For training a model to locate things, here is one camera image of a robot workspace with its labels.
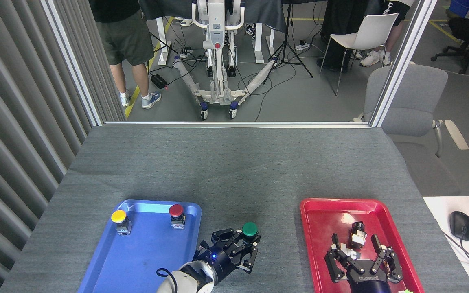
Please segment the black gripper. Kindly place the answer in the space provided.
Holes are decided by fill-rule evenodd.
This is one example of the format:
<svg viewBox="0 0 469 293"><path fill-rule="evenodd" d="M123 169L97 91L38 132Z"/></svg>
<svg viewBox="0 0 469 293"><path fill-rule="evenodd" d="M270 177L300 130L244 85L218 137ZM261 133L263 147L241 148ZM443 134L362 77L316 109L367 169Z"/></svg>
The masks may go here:
<svg viewBox="0 0 469 293"><path fill-rule="evenodd" d="M337 234L333 234L331 239L333 244L324 260L332 282L348 279L352 293L391 293L387 280L400 282L403 279L398 255L393 247L382 245L377 234L371 237L377 253L376 260L371 267L371 272L365 270L363 274L359 274L358 253L348 248L345 243L340 243ZM386 273L379 269L380 265L384 265Z"/></svg>
<svg viewBox="0 0 469 293"><path fill-rule="evenodd" d="M203 261L211 267L215 282L221 282L235 269L251 274L258 253L257 242L244 243L242 230L228 228L212 234L213 245L196 251L194 261Z"/></svg>

